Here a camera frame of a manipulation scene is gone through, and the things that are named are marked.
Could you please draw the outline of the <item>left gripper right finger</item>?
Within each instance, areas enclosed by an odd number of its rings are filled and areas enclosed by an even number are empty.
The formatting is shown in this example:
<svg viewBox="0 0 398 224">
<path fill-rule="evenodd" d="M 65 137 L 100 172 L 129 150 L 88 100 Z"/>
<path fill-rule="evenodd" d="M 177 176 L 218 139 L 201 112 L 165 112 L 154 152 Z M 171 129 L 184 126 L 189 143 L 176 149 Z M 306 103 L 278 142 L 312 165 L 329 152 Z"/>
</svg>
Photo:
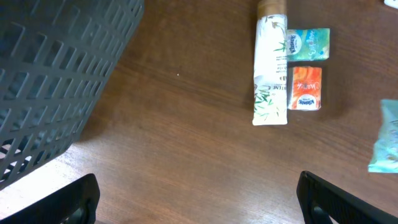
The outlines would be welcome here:
<svg viewBox="0 0 398 224">
<path fill-rule="evenodd" d="M 297 197 L 306 224 L 397 223 L 397 217 L 306 170 L 300 174 Z"/>
</svg>

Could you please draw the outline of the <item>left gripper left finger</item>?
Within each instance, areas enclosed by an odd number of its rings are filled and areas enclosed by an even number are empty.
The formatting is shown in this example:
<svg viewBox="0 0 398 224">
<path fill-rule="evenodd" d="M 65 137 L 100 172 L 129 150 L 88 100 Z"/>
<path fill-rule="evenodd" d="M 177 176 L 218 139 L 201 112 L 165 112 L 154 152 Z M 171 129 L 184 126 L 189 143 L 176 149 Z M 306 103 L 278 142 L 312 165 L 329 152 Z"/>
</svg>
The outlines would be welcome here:
<svg viewBox="0 0 398 224">
<path fill-rule="evenodd" d="M 100 189 L 87 174 L 47 197 L 1 220 L 1 224 L 89 223 L 96 221 Z"/>
</svg>

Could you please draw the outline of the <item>grey plastic mesh basket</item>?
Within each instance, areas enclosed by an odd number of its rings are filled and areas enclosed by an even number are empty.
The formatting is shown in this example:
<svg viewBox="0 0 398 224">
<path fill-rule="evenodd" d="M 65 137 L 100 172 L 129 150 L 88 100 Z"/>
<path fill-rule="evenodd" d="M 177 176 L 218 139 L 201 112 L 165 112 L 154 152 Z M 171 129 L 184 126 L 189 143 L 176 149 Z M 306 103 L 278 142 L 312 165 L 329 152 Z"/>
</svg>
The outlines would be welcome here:
<svg viewBox="0 0 398 224">
<path fill-rule="evenodd" d="M 1 0 L 1 187 L 80 134 L 144 0 Z"/>
</svg>

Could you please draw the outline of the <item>white bamboo print tube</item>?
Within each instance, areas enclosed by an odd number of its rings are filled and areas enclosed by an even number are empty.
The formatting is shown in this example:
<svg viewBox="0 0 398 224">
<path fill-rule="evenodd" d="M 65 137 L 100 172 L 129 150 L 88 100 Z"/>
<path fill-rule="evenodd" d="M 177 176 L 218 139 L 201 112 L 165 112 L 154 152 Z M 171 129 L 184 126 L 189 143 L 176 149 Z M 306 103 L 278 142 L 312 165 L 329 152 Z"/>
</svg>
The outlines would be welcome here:
<svg viewBox="0 0 398 224">
<path fill-rule="evenodd" d="M 263 0 L 257 5 L 254 48 L 252 124 L 287 124 L 287 3 Z"/>
</svg>

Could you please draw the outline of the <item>teal blue tissue pack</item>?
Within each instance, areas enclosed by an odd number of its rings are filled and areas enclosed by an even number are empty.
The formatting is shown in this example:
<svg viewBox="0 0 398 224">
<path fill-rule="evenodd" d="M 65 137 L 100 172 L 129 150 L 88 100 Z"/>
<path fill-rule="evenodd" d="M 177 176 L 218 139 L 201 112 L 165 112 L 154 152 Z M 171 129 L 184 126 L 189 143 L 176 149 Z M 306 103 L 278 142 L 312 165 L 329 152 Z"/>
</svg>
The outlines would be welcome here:
<svg viewBox="0 0 398 224">
<path fill-rule="evenodd" d="M 330 56 L 330 29 L 289 29 L 287 60 L 289 62 L 326 60 Z"/>
</svg>

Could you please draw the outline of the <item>teal wet wipes pack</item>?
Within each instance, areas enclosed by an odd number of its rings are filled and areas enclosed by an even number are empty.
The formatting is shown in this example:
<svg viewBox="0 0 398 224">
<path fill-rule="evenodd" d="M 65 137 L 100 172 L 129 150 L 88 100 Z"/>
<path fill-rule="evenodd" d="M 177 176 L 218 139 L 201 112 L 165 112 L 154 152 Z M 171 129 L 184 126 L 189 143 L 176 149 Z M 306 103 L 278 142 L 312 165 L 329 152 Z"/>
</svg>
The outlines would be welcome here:
<svg viewBox="0 0 398 224">
<path fill-rule="evenodd" d="M 397 173 L 397 100 L 381 100 L 382 125 L 368 172 Z"/>
</svg>

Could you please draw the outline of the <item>orange tissue pack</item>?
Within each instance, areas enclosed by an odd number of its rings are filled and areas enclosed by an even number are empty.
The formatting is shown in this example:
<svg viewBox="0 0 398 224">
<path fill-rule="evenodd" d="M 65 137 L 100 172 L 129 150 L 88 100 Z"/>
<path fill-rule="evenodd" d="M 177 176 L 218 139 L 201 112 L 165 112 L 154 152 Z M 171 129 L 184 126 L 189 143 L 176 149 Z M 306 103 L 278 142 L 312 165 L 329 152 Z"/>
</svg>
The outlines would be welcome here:
<svg viewBox="0 0 398 224">
<path fill-rule="evenodd" d="M 320 67 L 293 67 L 288 109 L 317 111 L 322 105 L 322 69 Z"/>
</svg>

